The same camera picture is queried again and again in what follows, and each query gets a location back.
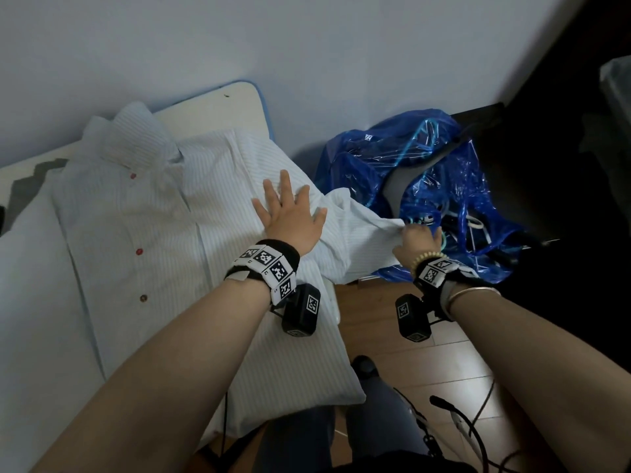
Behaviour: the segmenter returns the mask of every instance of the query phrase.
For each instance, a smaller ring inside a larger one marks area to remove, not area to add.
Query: hand
[[[308,185],[298,191],[294,201],[292,183],[289,180],[289,173],[285,170],[280,171],[280,199],[269,179],[263,181],[263,188],[268,210],[258,199],[252,199],[252,205],[263,223],[265,234],[270,239],[287,242],[301,257],[311,252],[322,235],[326,207],[320,209],[315,218],[311,216]]]
[[[403,229],[403,246],[398,245],[392,253],[403,267],[409,269],[412,262],[425,252],[440,252],[442,245],[442,228],[438,228],[432,236],[427,226],[408,224]]]

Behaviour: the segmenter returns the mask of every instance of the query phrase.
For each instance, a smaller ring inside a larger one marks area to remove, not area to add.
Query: pants
[[[353,461],[397,450],[427,455],[429,450],[407,403],[379,377],[362,380],[366,402],[346,412]],[[268,424],[253,473],[317,472],[331,468],[335,408],[315,407]]]

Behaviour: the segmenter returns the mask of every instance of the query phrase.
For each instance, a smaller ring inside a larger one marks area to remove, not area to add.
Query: blue plastic bag
[[[372,128],[343,132],[326,143],[314,182],[320,191],[346,187],[351,197],[381,217],[392,212],[381,189],[386,176],[398,166],[414,166],[460,135],[461,127],[440,110],[407,111]],[[469,141],[430,167],[409,184],[399,213],[406,222],[441,224],[449,229],[444,252],[477,270],[481,278],[500,282],[510,270],[485,254],[501,248],[511,253],[519,246],[505,245],[509,234],[521,230],[504,219],[491,203],[478,157]],[[388,267],[377,275],[394,282],[411,281],[407,269]]]

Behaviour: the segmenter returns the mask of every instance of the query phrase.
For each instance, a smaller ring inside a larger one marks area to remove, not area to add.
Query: white wall
[[[312,167],[342,130],[507,101],[582,1],[0,0],[0,166],[248,79]]]

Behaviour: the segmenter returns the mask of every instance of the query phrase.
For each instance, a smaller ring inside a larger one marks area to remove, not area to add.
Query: black shoe
[[[355,357],[355,360],[351,362],[351,367],[360,380],[368,380],[374,376],[379,376],[377,366],[370,357],[366,355],[358,355]]]

